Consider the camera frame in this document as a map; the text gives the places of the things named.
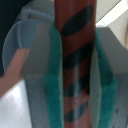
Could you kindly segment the gripper right finger with green pad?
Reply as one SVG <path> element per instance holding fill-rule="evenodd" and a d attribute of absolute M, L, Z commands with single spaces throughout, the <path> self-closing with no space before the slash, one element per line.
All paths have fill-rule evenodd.
<path fill-rule="evenodd" d="M 128 128 L 128 51 L 97 28 L 90 71 L 91 128 Z"/>

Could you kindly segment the gripper left finger with green pad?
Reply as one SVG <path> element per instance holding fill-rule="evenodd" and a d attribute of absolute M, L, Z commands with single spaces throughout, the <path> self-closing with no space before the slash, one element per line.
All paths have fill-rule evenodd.
<path fill-rule="evenodd" d="M 64 128 L 62 43 L 54 23 L 37 27 L 21 75 L 32 128 Z"/>

